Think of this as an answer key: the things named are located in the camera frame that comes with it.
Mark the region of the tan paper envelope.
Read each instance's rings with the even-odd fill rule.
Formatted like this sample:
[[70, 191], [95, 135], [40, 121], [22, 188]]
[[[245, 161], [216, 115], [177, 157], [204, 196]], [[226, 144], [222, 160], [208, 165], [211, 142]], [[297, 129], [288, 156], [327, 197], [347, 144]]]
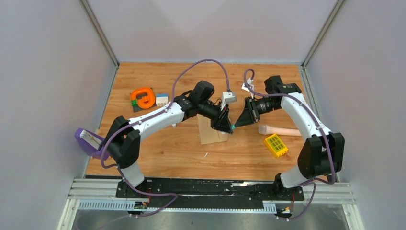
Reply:
[[211, 128], [211, 120], [202, 115], [197, 115], [200, 141], [202, 145], [228, 141], [228, 134]]

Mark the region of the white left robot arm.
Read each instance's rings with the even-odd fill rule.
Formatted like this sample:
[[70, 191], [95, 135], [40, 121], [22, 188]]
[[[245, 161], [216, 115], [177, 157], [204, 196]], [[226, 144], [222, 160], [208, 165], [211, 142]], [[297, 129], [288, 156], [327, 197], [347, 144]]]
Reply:
[[115, 161], [122, 176], [129, 182], [128, 192], [135, 198], [146, 194], [145, 177], [137, 163], [140, 144], [147, 137], [165, 127], [183, 122], [201, 115], [210, 119], [210, 126], [216, 131], [232, 134], [229, 119], [229, 103], [236, 102], [236, 95], [231, 90], [222, 94], [219, 103], [210, 101], [214, 86], [207, 81], [200, 81], [193, 90], [176, 96], [167, 105], [136, 118], [114, 119], [106, 138], [98, 150], [102, 155], [108, 153]]

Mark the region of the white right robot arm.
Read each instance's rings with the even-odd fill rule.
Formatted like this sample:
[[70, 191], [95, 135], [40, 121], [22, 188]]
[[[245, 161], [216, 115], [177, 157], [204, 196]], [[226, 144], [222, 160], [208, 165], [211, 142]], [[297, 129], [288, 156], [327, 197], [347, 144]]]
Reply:
[[265, 94], [258, 93], [258, 99], [245, 98], [242, 114], [235, 127], [243, 127], [260, 121], [261, 114], [283, 109], [298, 128], [304, 146], [297, 164], [280, 173], [280, 181], [273, 187], [279, 200], [292, 195], [292, 187], [300, 186], [322, 175], [335, 176], [342, 169], [345, 139], [339, 132], [326, 127], [307, 105], [301, 89], [295, 83], [284, 84], [280, 76], [270, 76], [265, 80]]

